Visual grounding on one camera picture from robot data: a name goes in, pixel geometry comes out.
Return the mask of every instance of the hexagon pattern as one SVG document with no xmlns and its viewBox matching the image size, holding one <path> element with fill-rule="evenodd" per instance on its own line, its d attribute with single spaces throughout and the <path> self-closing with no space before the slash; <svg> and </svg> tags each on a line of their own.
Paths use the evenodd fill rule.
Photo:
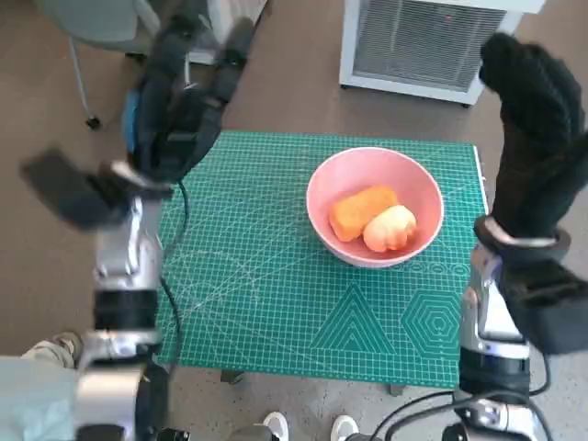
<svg viewBox="0 0 588 441">
<path fill-rule="evenodd" d="M 454 356 L 458 350 L 459 298 L 450 292 L 418 290 L 401 323 L 422 357 Z"/>
</svg>

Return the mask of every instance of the table leg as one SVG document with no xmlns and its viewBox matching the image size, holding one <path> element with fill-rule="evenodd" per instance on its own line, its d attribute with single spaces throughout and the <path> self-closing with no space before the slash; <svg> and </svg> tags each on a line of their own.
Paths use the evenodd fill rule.
<svg viewBox="0 0 588 441">
<path fill-rule="evenodd" d="M 406 389 L 406 385 L 404 384 L 389 384 L 388 385 L 388 393 L 392 397 L 400 397 L 404 390 Z"/>
<path fill-rule="evenodd" d="M 222 370 L 220 372 L 220 382 L 237 384 L 243 379 L 244 372 L 239 370 Z"/>
</svg>

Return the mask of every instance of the white shoe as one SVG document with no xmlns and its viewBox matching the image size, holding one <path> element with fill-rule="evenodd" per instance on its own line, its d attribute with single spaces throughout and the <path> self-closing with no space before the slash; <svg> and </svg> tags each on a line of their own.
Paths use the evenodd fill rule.
<svg viewBox="0 0 588 441">
<path fill-rule="evenodd" d="M 264 420 L 264 426 L 279 438 L 279 441 L 288 441 L 288 421 L 280 412 L 272 412 Z"/>
<path fill-rule="evenodd" d="M 345 441 L 349 436 L 359 433 L 356 420 L 347 415 L 338 416 L 331 430 L 331 441 Z"/>
</svg>

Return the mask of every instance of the green cutting mat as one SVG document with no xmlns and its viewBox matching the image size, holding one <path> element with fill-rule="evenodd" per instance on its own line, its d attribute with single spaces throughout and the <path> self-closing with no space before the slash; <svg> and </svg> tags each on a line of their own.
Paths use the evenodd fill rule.
<svg viewBox="0 0 588 441">
<path fill-rule="evenodd" d="M 445 197 L 437 239 L 409 262 L 354 268 L 321 244 L 306 186 L 327 157 L 382 146 L 426 167 Z M 475 148 L 453 142 L 223 132 L 185 179 L 187 237 L 165 264 L 184 326 L 181 364 L 451 387 L 457 380 L 461 293 L 484 212 Z M 169 243 L 183 217 L 164 207 Z M 171 308 L 160 297 L 160 361 L 172 358 Z"/>
</svg>

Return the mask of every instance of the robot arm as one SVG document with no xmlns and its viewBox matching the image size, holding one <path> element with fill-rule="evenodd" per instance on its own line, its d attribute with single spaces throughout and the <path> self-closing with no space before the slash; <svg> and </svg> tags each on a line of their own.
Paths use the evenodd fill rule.
<svg viewBox="0 0 588 441">
<path fill-rule="evenodd" d="M 169 375 L 153 362 L 162 343 L 155 327 L 161 204 L 220 134 L 254 33 L 250 19 L 238 21 L 210 84 L 178 90 L 204 7 L 185 1 L 155 40 L 123 115 L 127 161 L 83 174 L 53 149 L 22 169 L 46 206 L 96 231 L 95 329 L 85 336 L 75 397 L 79 440 L 150 440 L 165 422 Z"/>
<path fill-rule="evenodd" d="M 588 181 L 581 89 L 563 62 L 506 35 L 492 37 L 482 59 L 481 79 L 503 103 L 504 148 L 492 214 L 474 226 L 455 401 L 490 390 L 528 397 L 528 342 L 544 356 L 588 347 L 588 290 L 560 264 L 571 238 L 557 227 Z M 456 412 L 461 423 L 444 440 L 548 439 L 513 397 Z"/>
</svg>

